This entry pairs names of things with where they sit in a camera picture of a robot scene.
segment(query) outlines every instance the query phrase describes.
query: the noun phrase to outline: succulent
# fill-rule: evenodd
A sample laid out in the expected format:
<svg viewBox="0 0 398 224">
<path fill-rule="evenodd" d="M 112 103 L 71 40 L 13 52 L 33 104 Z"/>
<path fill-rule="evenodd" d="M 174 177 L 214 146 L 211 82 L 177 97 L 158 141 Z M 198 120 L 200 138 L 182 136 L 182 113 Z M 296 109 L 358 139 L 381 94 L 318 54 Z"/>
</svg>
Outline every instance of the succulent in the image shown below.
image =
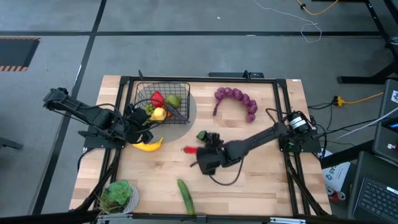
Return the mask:
<svg viewBox="0 0 398 224">
<path fill-rule="evenodd" d="M 109 201 L 124 205 L 132 195 L 132 189 L 126 180 L 113 182 L 109 186 Z"/>
<path fill-rule="evenodd" d="M 112 183 L 99 198 L 102 211 L 108 214 L 122 212 L 131 195 L 132 188 L 126 180 Z"/>
</svg>

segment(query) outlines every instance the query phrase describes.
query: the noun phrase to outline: banana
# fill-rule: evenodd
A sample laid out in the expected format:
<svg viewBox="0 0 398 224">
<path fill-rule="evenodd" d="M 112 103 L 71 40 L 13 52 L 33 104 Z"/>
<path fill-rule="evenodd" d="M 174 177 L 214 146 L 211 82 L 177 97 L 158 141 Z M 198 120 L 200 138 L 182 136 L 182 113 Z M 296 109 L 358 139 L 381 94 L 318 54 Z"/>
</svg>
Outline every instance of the banana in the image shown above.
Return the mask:
<svg viewBox="0 0 398 224">
<path fill-rule="evenodd" d="M 155 143 L 151 144 L 138 143 L 138 144 L 133 144 L 133 146 L 146 152 L 152 152 L 160 148 L 162 146 L 162 142 L 163 142 L 163 137 L 161 137 L 161 139 Z"/>
</svg>

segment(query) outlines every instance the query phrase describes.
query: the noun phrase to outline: wooden tabletop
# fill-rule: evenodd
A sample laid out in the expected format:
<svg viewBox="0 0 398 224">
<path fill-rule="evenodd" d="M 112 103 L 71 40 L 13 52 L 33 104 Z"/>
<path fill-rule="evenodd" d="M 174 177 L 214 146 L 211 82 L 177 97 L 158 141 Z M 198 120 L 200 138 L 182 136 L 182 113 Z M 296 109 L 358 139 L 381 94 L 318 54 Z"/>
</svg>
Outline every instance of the wooden tabletop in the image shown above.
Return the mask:
<svg viewBox="0 0 398 224">
<path fill-rule="evenodd" d="M 103 78 L 97 104 L 114 103 L 118 93 L 120 76 L 106 75 Z M 134 82 L 134 90 L 139 82 Z M 117 179 L 126 179 L 138 188 L 140 202 L 137 213 L 186 214 L 177 179 L 186 183 L 193 199 L 195 211 L 207 215 L 279 215 L 291 216 L 289 188 L 283 155 L 278 142 L 269 142 L 251 151 L 244 160 L 242 173 L 232 186 L 221 186 L 203 175 L 199 167 L 189 165 L 195 156 L 184 154 L 184 146 L 201 146 L 195 136 L 201 130 L 220 133 L 225 141 L 244 139 L 273 125 L 265 112 L 275 108 L 272 85 L 264 83 L 208 83 L 190 82 L 190 91 L 197 104 L 197 115 L 191 129 L 180 139 L 162 145 L 154 152 L 144 152 L 127 144 L 122 150 Z M 308 115 L 307 103 L 300 80 L 287 80 L 292 110 Z M 247 111 L 239 102 L 223 100 L 218 114 L 212 116 L 215 105 L 214 92 L 218 87 L 239 88 L 257 101 L 256 120 L 246 122 Z M 70 208 L 79 206 L 93 190 L 100 176 L 104 149 L 87 154 L 81 161 Z M 312 154 L 301 154 L 305 183 L 324 210 L 331 213 L 325 183 L 319 161 Z M 220 167 L 215 179 L 231 182 L 239 165 Z M 296 188 L 298 208 L 303 213 L 299 188 Z"/>
</svg>

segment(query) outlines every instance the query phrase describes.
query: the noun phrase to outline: cucumber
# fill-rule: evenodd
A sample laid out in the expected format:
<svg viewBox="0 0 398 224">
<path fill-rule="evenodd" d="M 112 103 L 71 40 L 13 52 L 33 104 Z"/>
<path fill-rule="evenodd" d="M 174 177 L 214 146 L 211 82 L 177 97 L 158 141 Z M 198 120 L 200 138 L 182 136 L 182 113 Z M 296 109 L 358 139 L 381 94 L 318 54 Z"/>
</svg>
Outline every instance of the cucumber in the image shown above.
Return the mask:
<svg viewBox="0 0 398 224">
<path fill-rule="evenodd" d="M 193 201 L 191 194 L 189 193 L 189 190 L 187 186 L 185 185 L 184 181 L 181 179 L 178 179 L 177 181 L 178 187 L 180 188 L 182 198 L 184 199 L 185 206 L 187 208 L 187 212 L 189 215 L 194 215 L 195 214 L 195 208 L 193 207 Z"/>
</svg>

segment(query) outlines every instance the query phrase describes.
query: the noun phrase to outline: black wire basket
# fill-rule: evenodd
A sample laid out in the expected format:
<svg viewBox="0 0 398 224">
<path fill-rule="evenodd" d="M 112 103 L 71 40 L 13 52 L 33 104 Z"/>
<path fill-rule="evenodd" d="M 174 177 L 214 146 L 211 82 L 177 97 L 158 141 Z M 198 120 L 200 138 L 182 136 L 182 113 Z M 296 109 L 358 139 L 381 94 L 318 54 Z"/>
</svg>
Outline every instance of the black wire basket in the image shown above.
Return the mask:
<svg viewBox="0 0 398 224">
<path fill-rule="evenodd" d="M 155 91 L 160 92 L 166 101 L 168 95 L 181 96 L 181 105 L 176 110 L 186 119 L 189 118 L 189 107 L 190 107 L 190 85 L 189 83 L 180 82 L 142 82 L 137 85 L 136 97 L 134 104 L 138 101 L 149 99 Z M 139 103 L 137 106 L 144 108 L 144 106 L 150 103 L 149 100 Z M 182 121 L 174 115 L 167 117 L 164 124 L 186 124 L 186 121 Z"/>
</svg>

